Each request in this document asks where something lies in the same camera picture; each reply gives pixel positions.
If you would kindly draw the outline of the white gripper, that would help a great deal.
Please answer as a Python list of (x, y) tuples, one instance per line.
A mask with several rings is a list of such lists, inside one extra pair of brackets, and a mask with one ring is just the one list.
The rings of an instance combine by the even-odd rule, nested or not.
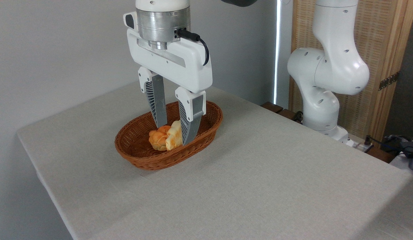
[(146, 94), (157, 128), (168, 123), (163, 77), (178, 84), (179, 116), (183, 145), (191, 143), (198, 133), (201, 117), (206, 114), (205, 95), (212, 85), (212, 63), (205, 66), (202, 43), (181, 38), (168, 42), (167, 49), (158, 50), (141, 38), (136, 26), (136, 12), (124, 15), (128, 44), (138, 70), (141, 91)]

